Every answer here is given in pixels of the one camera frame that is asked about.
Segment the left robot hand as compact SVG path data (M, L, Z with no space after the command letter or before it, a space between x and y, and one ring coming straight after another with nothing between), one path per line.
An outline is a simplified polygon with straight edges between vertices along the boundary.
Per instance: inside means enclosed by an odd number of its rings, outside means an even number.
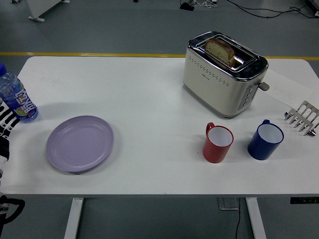
M3 177L4 164L9 160L9 139L12 129L20 122L16 114L0 100L0 177Z

